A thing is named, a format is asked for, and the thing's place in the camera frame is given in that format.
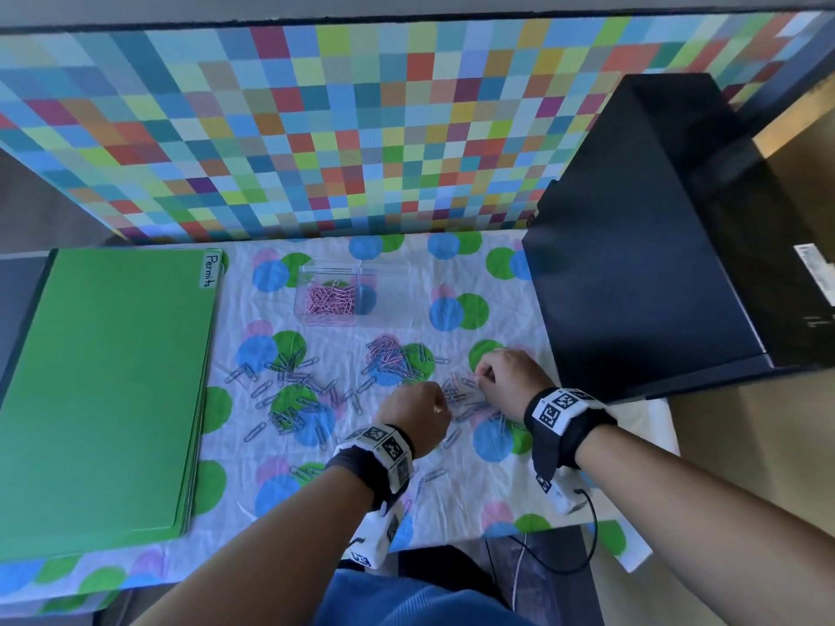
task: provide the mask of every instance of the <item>stack of green folders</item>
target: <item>stack of green folders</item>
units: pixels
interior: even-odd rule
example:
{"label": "stack of green folders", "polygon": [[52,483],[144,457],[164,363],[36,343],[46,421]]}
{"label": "stack of green folders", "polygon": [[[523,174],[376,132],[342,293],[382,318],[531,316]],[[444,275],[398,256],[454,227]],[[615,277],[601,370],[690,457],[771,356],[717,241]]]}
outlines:
{"label": "stack of green folders", "polygon": [[0,562],[189,526],[219,250],[61,250],[0,385]]}

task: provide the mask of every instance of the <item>multicolored tile pattern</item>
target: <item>multicolored tile pattern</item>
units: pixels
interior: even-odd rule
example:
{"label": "multicolored tile pattern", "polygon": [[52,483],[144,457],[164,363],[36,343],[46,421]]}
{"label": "multicolored tile pattern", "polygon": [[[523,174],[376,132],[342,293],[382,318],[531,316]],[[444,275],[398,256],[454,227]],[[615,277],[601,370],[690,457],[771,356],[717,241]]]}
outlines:
{"label": "multicolored tile pattern", "polygon": [[739,105],[832,14],[0,37],[0,145],[124,237],[509,228],[625,73]]}

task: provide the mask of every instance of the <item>hand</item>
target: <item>hand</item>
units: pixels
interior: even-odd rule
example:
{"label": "hand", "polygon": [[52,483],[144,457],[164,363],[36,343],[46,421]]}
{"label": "hand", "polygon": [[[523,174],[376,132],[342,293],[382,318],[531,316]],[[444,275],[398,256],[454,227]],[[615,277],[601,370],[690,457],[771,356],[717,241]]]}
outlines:
{"label": "hand", "polygon": [[524,420],[530,400],[554,381],[524,351],[496,349],[481,356],[475,380],[490,404],[512,420]]}
{"label": "hand", "polygon": [[401,429],[412,440],[412,459],[428,455],[444,440],[452,420],[447,399],[437,382],[401,386],[383,400],[374,421]]}

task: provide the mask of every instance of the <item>table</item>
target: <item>table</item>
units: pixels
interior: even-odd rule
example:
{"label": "table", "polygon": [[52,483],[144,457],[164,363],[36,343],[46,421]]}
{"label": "table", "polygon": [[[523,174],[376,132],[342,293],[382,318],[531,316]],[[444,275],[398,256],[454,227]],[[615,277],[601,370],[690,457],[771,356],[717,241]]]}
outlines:
{"label": "table", "polygon": [[[216,244],[224,249],[226,272],[214,327],[194,519],[188,534],[156,545],[0,565],[0,616],[96,610],[119,589],[184,579],[258,516],[303,487],[304,480],[293,476],[291,467],[322,466],[333,451],[333,437],[344,437],[368,423],[399,381],[396,376],[377,375],[377,382],[360,396],[363,416],[343,404],[316,415],[308,422],[311,426],[293,435],[278,436],[267,426],[244,442],[255,426],[266,421],[269,409],[258,409],[256,404],[276,391],[257,398],[251,394],[262,382],[275,379],[263,363],[272,362],[279,352],[304,345],[306,359],[319,359],[307,369],[320,384],[338,380],[340,392],[368,378],[361,374],[366,344],[382,333],[407,348],[423,342],[429,357],[449,359],[448,365],[430,363],[431,368],[424,369],[430,379],[442,383],[450,372],[463,376],[471,371],[484,352],[498,346],[527,350],[556,378],[522,251],[523,236],[522,230],[510,230]],[[415,295],[412,327],[303,326],[293,313],[293,301],[298,268],[311,260],[409,263]],[[224,383],[243,363],[259,371],[259,380],[239,376]],[[281,391],[278,400],[295,400],[298,389]],[[664,400],[632,402],[613,411],[627,430],[677,452]],[[492,412],[479,411],[469,421],[453,424],[451,432],[461,430],[457,441],[415,462],[418,475],[441,467],[447,474],[426,485],[416,506],[418,479],[412,480],[403,497],[411,510],[392,549],[590,521],[588,509],[560,516],[550,507],[530,476],[530,435],[492,420]],[[319,448],[317,426],[326,433],[326,451]],[[599,489],[592,487],[591,493],[604,521],[601,542],[627,570],[633,570],[649,555],[649,547]]]}

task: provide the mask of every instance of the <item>person's right hand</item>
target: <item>person's right hand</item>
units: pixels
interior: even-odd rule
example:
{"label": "person's right hand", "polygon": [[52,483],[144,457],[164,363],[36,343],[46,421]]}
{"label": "person's right hand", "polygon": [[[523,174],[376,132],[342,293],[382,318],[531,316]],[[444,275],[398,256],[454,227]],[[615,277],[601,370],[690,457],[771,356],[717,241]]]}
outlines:
{"label": "person's right hand", "polygon": [[554,381],[524,351],[496,349],[481,356],[475,379],[490,404],[521,422],[530,400]]}

